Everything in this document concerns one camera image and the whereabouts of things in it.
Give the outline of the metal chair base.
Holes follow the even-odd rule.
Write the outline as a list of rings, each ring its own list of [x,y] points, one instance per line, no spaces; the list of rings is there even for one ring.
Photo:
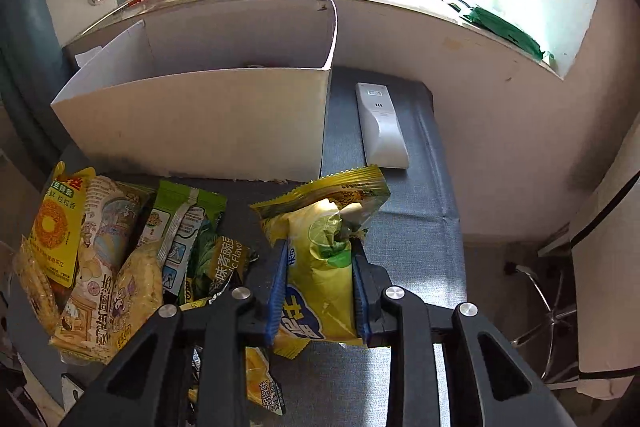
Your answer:
[[[575,294],[573,269],[565,265],[555,265],[554,269],[554,277],[558,279],[558,283],[555,290],[549,293],[550,282],[542,283],[538,274],[528,265],[507,261],[503,267],[504,274],[508,277],[525,277],[528,280],[544,310],[540,322],[524,334],[512,339],[511,345],[516,350],[522,350],[539,338],[547,339],[546,361],[540,372],[540,379],[545,383],[560,381],[565,374],[570,374],[574,379],[577,378],[577,363],[570,364],[559,373],[551,374],[556,355],[556,342],[561,335],[577,329],[577,306],[574,301],[568,300],[568,294]]]

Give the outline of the yellow biscuit pack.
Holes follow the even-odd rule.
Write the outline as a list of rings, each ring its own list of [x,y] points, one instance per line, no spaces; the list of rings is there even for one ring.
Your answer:
[[[136,248],[119,270],[107,329],[111,355],[122,349],[163,304],[162,272],[157,263],[160,242]]]

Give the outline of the yellow chip bag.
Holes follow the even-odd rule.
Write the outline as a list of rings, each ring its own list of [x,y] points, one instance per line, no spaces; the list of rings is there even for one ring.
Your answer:
[[[308,343],[360,343],[356,326],[352,243],[390,197],[378,166],[299,185],[250,205],[271,245],[286,245],[286,280],[273,352],[293,360]]]

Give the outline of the green pea snack bag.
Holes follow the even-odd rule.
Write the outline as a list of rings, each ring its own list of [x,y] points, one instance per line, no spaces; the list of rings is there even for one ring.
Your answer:
[[[180,303],[194,303],[213,297],[224,288],[233,273],[244,280],[250,263],[250,248],[217,233],[209,221],[201,225],[193,245]]]

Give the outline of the white cartoon snack bag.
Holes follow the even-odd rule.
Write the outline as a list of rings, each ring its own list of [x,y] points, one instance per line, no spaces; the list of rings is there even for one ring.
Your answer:
[[[50,343],[74,358],[105,362],[115,277],[152,188],[96,176],[80,228],[78,269]]]

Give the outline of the green cloth on sill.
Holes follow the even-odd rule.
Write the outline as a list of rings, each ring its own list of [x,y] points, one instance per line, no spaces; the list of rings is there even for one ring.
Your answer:
[[[541,49],[539,43],[532,36],[518,28],[518,26],[509,23],[499,15],[479,5],[472,6],[464,0],[442,0],[442,2],[445,2],[446,5],[455,10],[462,20],[510,42],[537,61],[543,61],[545,58],[553,57],[551,53]]]

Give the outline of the clear yellow cracker pack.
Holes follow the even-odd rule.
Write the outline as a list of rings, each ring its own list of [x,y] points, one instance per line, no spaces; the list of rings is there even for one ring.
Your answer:
[[[52,336],[60,319],[60,310],[49,279],[25,236],[21,238],[20,250],[13,258],[13,269],[38,322]]]

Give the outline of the white chair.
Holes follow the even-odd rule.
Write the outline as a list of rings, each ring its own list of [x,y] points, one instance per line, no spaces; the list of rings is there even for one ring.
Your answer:
[[[602,181],[540,257],[567,249],[577,303],[577,391],[620,398],[639,374],[639,121]]]

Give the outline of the white cardboard box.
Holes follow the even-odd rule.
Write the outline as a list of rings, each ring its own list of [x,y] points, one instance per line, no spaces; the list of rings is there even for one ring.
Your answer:
[[[308,181],[320,173],[337,37],[331,0],[215,0],[139,20],[52,102],[120,172]]]

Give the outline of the teal curtain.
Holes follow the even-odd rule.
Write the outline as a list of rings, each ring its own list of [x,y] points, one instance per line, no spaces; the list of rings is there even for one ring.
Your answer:
[[[46,0],[1,0],[1,98],[27,154],[44,172],[70,143],[50,107],[70,79]]]

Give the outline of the white remote control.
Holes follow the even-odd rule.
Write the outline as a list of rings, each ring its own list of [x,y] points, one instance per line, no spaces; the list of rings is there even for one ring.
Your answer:
[[[366,163],[406,170],[409,154],[390,91],[382,84],[358,82],[356,98]]]

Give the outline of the green seaweed strip pack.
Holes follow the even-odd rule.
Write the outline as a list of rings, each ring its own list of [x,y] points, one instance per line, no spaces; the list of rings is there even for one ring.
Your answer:
[[[224,195],[160,180],[137,246],[160,242],[157,260],[166,293],[179,297],[202,225],[216,229],[226,208]]]

